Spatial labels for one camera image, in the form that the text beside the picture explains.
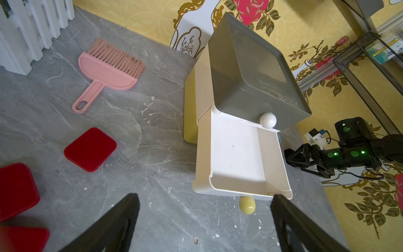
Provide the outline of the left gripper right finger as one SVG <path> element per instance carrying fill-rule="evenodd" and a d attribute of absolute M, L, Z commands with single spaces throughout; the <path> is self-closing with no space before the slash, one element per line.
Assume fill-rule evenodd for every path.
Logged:
<path fill-rule="evenodd" d="M 348 251 L 283 195 L 276 194 L 270 208 L 283 252 Z"/>

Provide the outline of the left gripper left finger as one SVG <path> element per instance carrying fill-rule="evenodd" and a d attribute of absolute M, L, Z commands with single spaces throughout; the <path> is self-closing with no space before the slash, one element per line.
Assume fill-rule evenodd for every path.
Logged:
<path fill-rule="evenodd" d="M 130 249 L 140 201 L 129 193 L 62 252 L 127 252 Z"/>

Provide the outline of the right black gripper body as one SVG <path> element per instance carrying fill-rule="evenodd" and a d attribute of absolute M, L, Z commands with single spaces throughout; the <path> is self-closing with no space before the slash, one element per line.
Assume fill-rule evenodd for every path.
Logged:
<path fill-rule="evenodd" d="M 334 148 L 321 150 L 319 146 L 314 146 L 317 165 L 325 169 L 340 169 L 342 167 L 342 150 Z"/>

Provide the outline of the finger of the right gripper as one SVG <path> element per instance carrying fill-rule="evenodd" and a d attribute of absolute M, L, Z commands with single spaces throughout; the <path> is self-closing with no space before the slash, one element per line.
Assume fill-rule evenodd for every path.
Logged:
<path fill-rule="evenodd" d="M 287 164 L 295 168 L 308 168 L 318 164 L 318 149 L 308 143 L 301 145 L 296 151 L 284 150 L 284 156 Z"/>
<path fill-rule="evenodd" d="M 310 165 L 309 163 L 301 163 L 299 164 L 299 168 L 303 172 L 313 174 L 325 179 L 330 179 L 332 176 L 335 176 L 335 172 L 333 169 L 324 168 L 319 164 Z"/>

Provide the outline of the white drawer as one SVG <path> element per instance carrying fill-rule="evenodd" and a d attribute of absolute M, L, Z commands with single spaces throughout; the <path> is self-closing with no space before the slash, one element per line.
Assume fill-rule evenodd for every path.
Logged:
<path fill-rule="evenodd" d="M 208 109 L 198 121 L 198 194 L 272 200 L 293 193 L 278 135 Z"/>

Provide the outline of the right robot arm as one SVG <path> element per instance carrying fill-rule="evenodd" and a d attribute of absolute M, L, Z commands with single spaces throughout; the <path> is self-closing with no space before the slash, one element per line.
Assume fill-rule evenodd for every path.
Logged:
<path fill-rule="evenodd" d="M 329 179 L 335 170 L 346 172 L 348 168 L 365 167 L 378 171 L 382 162 L 403 162 L 403 135 L 391 134 L 376 137 L 368 123 L 361 117 L 345 119 L 335 124 L 339 147 L 321 150 L 318 145 L 305 143 L 297 150 L 286 149 L 288 165 L 301 171 Z"/>

